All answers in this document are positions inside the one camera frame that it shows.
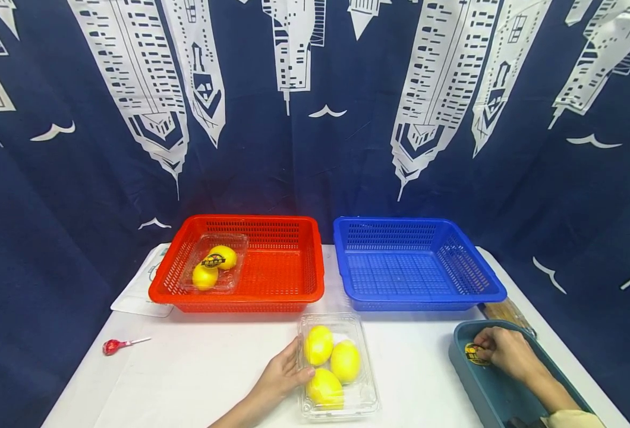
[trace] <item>red plastic basket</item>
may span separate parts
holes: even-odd
[[[232,294],[193,293],[180,287],[184,267],[205,233],[248,236],[248,250]],[[184,312],[298,312],[325,292],[317,222],[310,217],[199,215],[189,217],[149,288],[157,303]]]

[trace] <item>red lollipop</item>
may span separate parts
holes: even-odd
[[[136,341],[127,341],[127,342],[121,342],[121,341],[117,341],[116,339],[111,339],[110,341],[103,344],[103,355],[107,355],[107,356],[113,355],[118,350],[120,350],[120,348],[129,347],[130,345],[133,345],[139,342],[146,342],[146,341],[149,341],[150,339],[151,338],[143,338],[143,339],[137,339]]]

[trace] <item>white table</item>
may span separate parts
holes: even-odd
[[[348,311],[333,246],[323,246],[325,296],[309,312]],[[486,260],[530,321],[539,341],[607,427],[630,427],[557,334],[486,251]],[[204,428],[241,400],[267,361],[296,335],[299,314],[184,314],[166,319],[113,312],[46,418],[44,428]],[[482,319],[467,312],[361,313],[382,409],[334,427],[481,427],[448,357],[455,326]],[[105,357],[111,338],[151,336]],[[261,427],[294,427],[295,395]]]

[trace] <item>teal tray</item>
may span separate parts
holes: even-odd
[[[555,379],[564,385],[581,409],[593,413],[584,398],[530,334],[508,321],[467,321],[455,328],[449,357],[484,428],[506,428],[508,420],[515,417],[524,423],[533,424],[539,418],[549,416],[539,400],[521,382],[510,378],[496,366],[479,366],[467,359],[465,346],[473,342],[474,337],[487,327],[501,327],[522,333],[536,356]]]

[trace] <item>lemon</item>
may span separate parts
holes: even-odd
[[[323,410],[344,408],[344,391],[339,379],[327,369],[315,369],[315,376],[305,386],[310,399]]]
[[[334,337],[324,325],[316,325],[303,341],[303,355],[314,366],[325,364],[332,355]]]
[[[191,281],[194,287],[201,291],[215,287],[217,280],[218,270],[215,269],[215,267],[206,267],[199,263],[194,267],[194,271],[191,273]]]
[[[339,342],[332,351],[329,363],[332,373],[341,383],[351,383],[360,372],[360,353],[351,341]]]
[[[211,257],[214,254],[219,254],[221,258],[224,258],[225,261],[220,263],[218,266],[222,270],[232,269],[237,265],[237,252],[234,252],[233,249],[225,246],[225,245],[217,245],[210,249],[210,254],[208,257]]]

